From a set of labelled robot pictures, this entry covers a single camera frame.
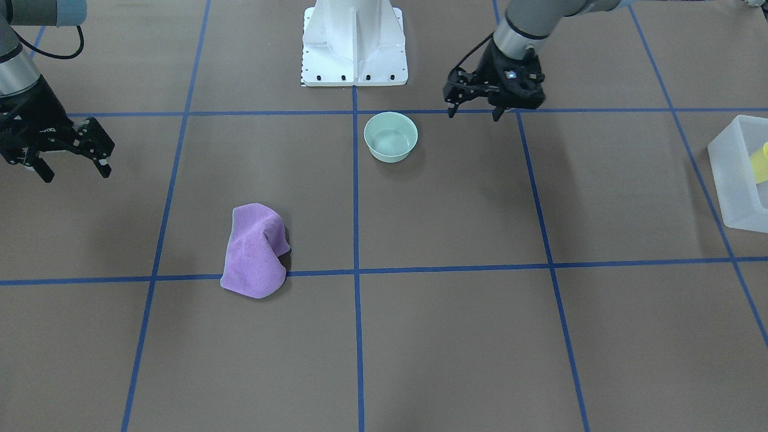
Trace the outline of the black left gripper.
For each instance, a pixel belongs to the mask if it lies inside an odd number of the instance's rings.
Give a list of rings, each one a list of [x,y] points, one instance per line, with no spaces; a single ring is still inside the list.
[[[533,46],[524,47],[522,58],[512,58],[491,41],[474,74],[463,68],[453,68],[449,72],[443,87],[447,114],[453,118],[461,104],[477,96],[487,98],[494,106],[492,121],[499,121],[507,109],[535,110],[546,99],[544,80]]]

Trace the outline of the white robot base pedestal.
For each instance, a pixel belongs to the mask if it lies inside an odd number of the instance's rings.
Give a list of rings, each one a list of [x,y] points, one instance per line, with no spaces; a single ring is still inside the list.
[[[304,10],[300,83],[401,86],[409,81],[403,12],[390,1],[317,1]]]

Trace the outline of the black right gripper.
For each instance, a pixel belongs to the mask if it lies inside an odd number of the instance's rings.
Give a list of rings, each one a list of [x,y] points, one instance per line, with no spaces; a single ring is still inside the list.
[[[115,143],[96,118],[69,120],[49,83],[39,77],[30,88],[2,97],[1,148],[8,164],[20,163],[49,184],[55,173],[39,151],[73,151],[93,162],[106,179],[112,174],[108,158]]]

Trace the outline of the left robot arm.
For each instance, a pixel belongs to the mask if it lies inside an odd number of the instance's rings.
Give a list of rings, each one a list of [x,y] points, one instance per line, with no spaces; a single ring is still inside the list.
[[[566,17],[614,11],[630,1],[510,1],[497,28],[454,66],[443,87],[447,114],[483,98],[499,120],[507,110],[536,110],[546,99],[539,55]]]

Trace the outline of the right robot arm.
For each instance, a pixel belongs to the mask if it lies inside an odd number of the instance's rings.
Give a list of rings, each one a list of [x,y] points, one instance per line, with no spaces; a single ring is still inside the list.
[[[10,165],[33,170],[42,181],[55,174],[42,155],[68,151],[89,159],[102,178],[112,174],[108,158],[115,143],[96,118],[78,123],[69,119],[31,54],[55,58],[33,46],[16,32],[17,26],[73,26],[84,49],[82,24],[87,19],[85,1],[3,1],[1,41],[1,153]]]

